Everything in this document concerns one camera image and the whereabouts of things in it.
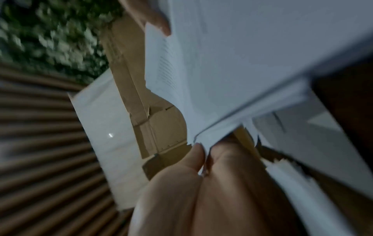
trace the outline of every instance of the hand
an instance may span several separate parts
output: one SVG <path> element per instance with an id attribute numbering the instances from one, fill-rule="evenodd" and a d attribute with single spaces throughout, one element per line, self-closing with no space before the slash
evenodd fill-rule
<path id="1" fill-rule="evenodd" d="M 204 151 L 196 144 L 158 173 L 141 195 L 129 236 L 299 235 L 297 217 L 264 166 L 236 140 L 210 151 L 208 174 L 197 174 Z"/>
<path id="2" fill-rule="evenodd" d="M 119 2 L 123 4 L 127 12 L 143 30 L 145 24 L 149 22 L 162 31 L 165 36 L 171 35 L 171 29 L 167 19 L 160 13 L 151 9 L 147 0 L 119 0 Z"/>

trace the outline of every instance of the marble tile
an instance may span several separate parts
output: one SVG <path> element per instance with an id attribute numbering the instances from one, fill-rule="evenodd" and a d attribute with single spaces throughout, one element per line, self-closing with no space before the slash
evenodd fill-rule
<path id="1" fill-rule="evenodd" d="M 129 114 L 107 70 L 71 98 L 118 210 L 134 207 L 148 180 Z"/>

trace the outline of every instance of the green foliage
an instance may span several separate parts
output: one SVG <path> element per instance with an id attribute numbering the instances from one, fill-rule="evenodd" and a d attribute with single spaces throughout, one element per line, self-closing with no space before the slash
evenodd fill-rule
<path id="1" fill-rule="evenodd" d="M 117 0 L 5 1 L 0 58 L 30 72 L 58 72 L 90 83 L 108 68 L 99 29 L 119 17 Z"/>

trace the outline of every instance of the slatted wooden surface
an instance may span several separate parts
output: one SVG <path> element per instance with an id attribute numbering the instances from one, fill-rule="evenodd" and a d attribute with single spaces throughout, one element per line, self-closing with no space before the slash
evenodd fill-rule
<path id="1" fill-rule="evenodd" d="M 0 236 L 127 235 L 68 92 L 0 65 Z"/>

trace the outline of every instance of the stack of paper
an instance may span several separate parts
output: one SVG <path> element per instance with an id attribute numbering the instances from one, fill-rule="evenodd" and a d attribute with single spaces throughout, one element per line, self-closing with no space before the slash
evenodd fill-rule
<path id="1" fill-rule="evenodd" d="M 145 79 L 205 149 L 246 120 L 306 98 L 310 74 L 372 51 L 373 1 L 159 0 L 164 37 L 147 24 Z M 358 50 L 340 54 L 356 46 Z"/>
<path id="2" fill-rule="evenodd" d="M 310 236 L 356 235 L 314 179 L 298 172 L 287 160 L 277 163 L 264 160 L 264 164 L 268 174 L 287 195 Z"/>

